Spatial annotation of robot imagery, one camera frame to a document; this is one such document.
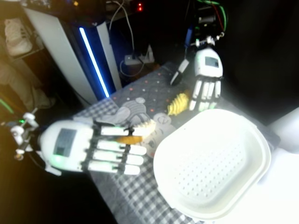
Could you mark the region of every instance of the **yellow toy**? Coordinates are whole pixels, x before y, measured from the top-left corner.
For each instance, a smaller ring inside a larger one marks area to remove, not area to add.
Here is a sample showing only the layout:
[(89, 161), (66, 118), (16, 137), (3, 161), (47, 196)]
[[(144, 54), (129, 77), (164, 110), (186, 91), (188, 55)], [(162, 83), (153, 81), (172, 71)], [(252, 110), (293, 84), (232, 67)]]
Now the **yellow toy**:
[(180, 93), (168, 105), (168, 115), (178, 115), (189, 107), (189, 96), (187, 93)]

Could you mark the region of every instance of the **blue led strip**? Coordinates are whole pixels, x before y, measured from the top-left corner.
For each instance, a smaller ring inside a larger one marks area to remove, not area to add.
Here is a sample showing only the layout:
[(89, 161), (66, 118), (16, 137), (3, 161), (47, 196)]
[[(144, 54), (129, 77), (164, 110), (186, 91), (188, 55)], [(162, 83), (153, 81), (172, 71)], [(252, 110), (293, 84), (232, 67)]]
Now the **blue led strip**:
[(92, 49), (91, 49), (91, 47), (90, 47), (90, 45), (89, 45), (89, 42), (88, 42), (88, 39), (87, 39), (87, 37), (86, 37), (85, 31), (84, 31), (83, 28), (79, 28), (79, 30), (80, 30), (80, 33), (81, 33), (81, 35), (82, 35), (83, 41), (84, 41), (84, 43), (85, 43), (85, 46), (86, 46), (86, 48), (87, 48), (88, 54), (89, 54), (89, 56), (90, 56), (90, 59), (91, 59), (92, 62), (93, 62), (94, 69), (95, 69), (95, 71), (96, 71), (96, 73), (97, 73), (97, 75), (98, 75), (98, 78), (99, 78), (99, 81), (100, 81), (100, 83), (101, 83), (101, 85), (102, 85), (102, 88), (103, 88), (103, 90), (104, 90), (104, 93), (105, 93), (106, 97), (109, 97), (109, 93), (108, 93), (108, 91), (107, 91), (106, 85), (105, 85), (104, 80), (103, 80), (103, 78), (102, 78), (102, 75), (101, 75), (101, 73), (100, 73), (100, 70), (99, 70), (99, 67), (98, 67), (98, 65), (97, 65), (97, 62), (95, 61), (95, 58), (94, 58), (94, 55), (93, 55), (93, 51), (92, 51)]

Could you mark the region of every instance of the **white colander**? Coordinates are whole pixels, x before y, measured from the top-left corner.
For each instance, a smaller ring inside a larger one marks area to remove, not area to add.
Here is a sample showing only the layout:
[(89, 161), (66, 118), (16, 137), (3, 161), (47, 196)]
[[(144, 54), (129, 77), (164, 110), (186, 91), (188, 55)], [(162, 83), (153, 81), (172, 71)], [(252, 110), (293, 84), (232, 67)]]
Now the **white colander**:
[(268, 143), (253, 123), (215, 109), (198, 114), (160, 143), (154, 173), (172, 208), (208, 221), (227, 215), (270, 161)]

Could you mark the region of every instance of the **robotic hand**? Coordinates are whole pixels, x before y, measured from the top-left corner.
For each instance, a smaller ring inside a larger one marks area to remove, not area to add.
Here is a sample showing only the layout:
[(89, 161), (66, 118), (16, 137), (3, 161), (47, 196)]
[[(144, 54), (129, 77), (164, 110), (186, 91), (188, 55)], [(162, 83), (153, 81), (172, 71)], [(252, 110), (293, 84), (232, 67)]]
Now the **robotic hand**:
[[(15, 159), (22, 160), (25, 152), (32, 152), (31, 135), (38, 124), (33, 113), (24, 115), (31, 127), (14, 126), (11, 133), (19, 145)], [(61, 120), (50, 125), (39, 137), (45, 170), (61, 175), (60, 170), (99, 171), (136, 175), (143, 164), (146, 148), (133, 145), (155, 130), (155, 122), (138, 127), (115, 127), (88, 118)]]
[[(189, 104), (189, 110), (193, 111), (198, 104), (198, 111), (202, 112), (207, 109), (212, 109), (216, 106), (221, 94), (221, 78), (223, 75), (222, 62), (219, 55), (210, 47), (215, 45), (215, 40), (219, 40), (224, 34), (213, 39), (208, 36), (206, 40), (197, 40), (195, 45), (199, 47), (202, 44), (207, 44), (206, 48), (196, 52), (194, 60), (194, 72), (197, 77), (192, 99)], [(189, 62), (185, 59), (179, 66), (171, 80), (171, 85), (175, 84), (178, 77), (184, 72)]]

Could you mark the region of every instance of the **beige pants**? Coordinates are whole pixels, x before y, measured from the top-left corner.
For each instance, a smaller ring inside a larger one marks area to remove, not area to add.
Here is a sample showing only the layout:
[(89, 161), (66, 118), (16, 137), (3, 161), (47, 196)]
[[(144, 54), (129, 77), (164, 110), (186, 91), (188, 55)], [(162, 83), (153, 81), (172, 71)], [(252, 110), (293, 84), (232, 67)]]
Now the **beige pants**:
[(29, 112), (35, 107), (43, 109), (51, 106), (49, 98), (42, 90), (35, 89), (17, 70), (1, 60), (0, 84), (9, 85)]

